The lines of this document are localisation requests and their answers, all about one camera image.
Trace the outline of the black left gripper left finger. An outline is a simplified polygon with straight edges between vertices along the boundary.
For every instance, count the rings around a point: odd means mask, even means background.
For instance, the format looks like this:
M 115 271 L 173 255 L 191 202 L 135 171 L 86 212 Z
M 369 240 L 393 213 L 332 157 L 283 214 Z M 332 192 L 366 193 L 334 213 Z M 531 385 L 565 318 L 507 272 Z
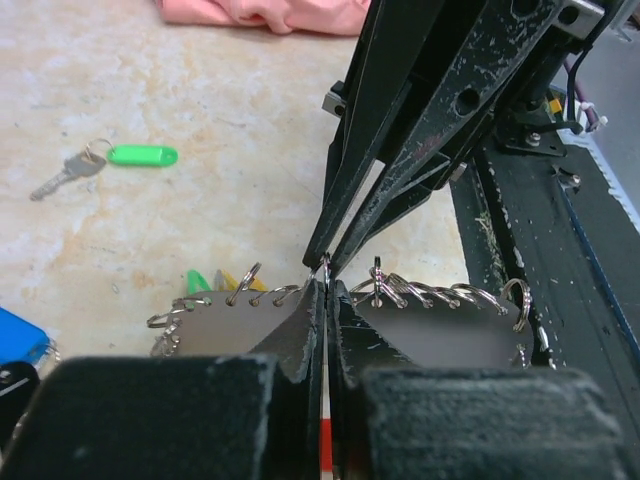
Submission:
M 41 383 L 5 479 L 316 479 L 325 292 L 210 294 L 172 356 L 77 357 Z

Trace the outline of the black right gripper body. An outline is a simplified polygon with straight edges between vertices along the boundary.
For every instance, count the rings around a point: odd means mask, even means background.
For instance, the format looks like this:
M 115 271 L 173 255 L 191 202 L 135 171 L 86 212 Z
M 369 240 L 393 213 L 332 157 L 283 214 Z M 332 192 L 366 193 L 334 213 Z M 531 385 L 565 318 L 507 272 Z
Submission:
M 481 123 L 493 103 L 500 110 L 539 106 L 561 62 L 592 44 L 622 7 L 619 1 L 483 2 L 485 8 L 390 162 L 406 150 L 422 114 L 437 121 L 438 132 L 419 135 L 421 144 L 411 151 L 419 168 L 409 188 L 437 190 L 448 182 L 483 136 Z M 479 80 L 495 84 L 495 100 L 476 85 Z M 335 112 L 340 119 L 345 106 L 342 86 L 343 81 L 331 89 L 342 102 Z

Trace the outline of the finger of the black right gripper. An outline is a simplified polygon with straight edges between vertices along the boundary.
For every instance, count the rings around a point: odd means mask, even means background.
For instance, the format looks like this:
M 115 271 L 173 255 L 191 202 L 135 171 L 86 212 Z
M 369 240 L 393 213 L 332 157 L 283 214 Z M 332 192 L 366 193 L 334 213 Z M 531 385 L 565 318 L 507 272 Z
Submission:
M 331 267 L 425 203 L 557 43 L 559 1 L 376 1 L 330 146 Z
M 305 266 L 320 264 L 373 161 L 392 161 L 485 6 L 483 1 L 371 3 L 343 81 L 344 111 L 328 149 L 322 209 Z

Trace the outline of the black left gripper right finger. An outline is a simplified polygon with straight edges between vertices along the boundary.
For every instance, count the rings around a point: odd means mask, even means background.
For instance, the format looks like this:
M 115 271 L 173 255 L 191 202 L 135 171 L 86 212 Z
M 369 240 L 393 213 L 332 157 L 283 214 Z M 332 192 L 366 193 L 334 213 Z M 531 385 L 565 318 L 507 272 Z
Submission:
M 355 391 L 343 479 L 635 479 L 603 393 L 572 369 L 380 368 Z

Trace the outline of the red-handled metal key organizer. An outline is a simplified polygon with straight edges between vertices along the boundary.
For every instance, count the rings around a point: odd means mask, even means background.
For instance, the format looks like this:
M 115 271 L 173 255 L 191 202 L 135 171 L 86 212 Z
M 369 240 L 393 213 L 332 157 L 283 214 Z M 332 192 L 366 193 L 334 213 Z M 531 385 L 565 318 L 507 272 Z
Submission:
M 468 283 L 435 286 L 371 267 L 362 283 L 347 287 L 328 267 L 308 285 L 266 292 L 250 289 L 251 268 L 233 291 L 199 292 L 174 299 L 151 316 L 151 355 L 178 357 L 270 351 L 293 358 L 294 324 L 324 325 L 324 393 L 321 408 L 323 469 L 346 477 L 346 443 L 354 431 L 361 375 L 380 368 L 526 370 L 550 367 L 554 356 L 544 327 L 531 317 L 533 298 L 520 278 L 498 293 Z

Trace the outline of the pink cloth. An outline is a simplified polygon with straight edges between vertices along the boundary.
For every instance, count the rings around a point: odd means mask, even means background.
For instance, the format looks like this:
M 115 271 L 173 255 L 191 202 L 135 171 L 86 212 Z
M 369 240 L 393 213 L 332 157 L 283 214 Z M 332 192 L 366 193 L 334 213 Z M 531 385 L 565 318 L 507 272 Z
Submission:
M 162 20 L 179 25 L 266 27 L 275 34 L 306 31 L 360 34 L 371 3 L 363 0 L 162 0 Z

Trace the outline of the key with yellow tag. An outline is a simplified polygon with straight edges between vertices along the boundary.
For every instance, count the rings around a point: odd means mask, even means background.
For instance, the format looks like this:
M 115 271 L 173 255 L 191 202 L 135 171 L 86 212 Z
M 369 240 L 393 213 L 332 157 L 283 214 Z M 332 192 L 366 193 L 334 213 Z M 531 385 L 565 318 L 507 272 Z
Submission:
M 239 285 L 239 282 L 226 270 L 218 269 L 214 275 L 213 280 L 213 289 L 217 291 L 233 291 Z M 255 278 L 251 285 L 250 289 L 266 292 L 268 287 L 258 278 Z

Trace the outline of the key with black tag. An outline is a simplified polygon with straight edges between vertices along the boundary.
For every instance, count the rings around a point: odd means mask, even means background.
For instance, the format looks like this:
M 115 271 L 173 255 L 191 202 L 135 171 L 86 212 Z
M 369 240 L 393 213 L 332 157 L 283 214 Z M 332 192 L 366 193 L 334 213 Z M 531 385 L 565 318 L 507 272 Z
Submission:
M 27 362 L 16 361 L 1 365 L 0 379 L 0 441 L 4 449 L 25 413 L 40 378 L 36 368 Z

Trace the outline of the key with blue tag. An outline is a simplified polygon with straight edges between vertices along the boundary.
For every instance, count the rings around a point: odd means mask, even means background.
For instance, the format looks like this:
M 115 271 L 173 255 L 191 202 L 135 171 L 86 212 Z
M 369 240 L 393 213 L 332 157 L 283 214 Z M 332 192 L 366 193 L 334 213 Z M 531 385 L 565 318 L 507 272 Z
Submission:
M 55 350 L 44 330 L 2 308 L 0 314 L 0 359 L 2 364 L 38 364 Z

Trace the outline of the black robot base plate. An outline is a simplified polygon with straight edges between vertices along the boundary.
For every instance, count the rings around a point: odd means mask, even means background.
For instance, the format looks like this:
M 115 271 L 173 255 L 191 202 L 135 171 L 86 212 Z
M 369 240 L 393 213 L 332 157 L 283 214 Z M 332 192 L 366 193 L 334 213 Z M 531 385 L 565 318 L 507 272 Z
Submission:
M 639 234 L 592 151 L 548 132 L 526 146 L 540 103 L 495 101 L 470 166 L 451 192 L 470 278 L 517 277 L 533 295 L 530 321 L 549 343 L 539 359 L 590 375 L 632 426 L 639 423 Z

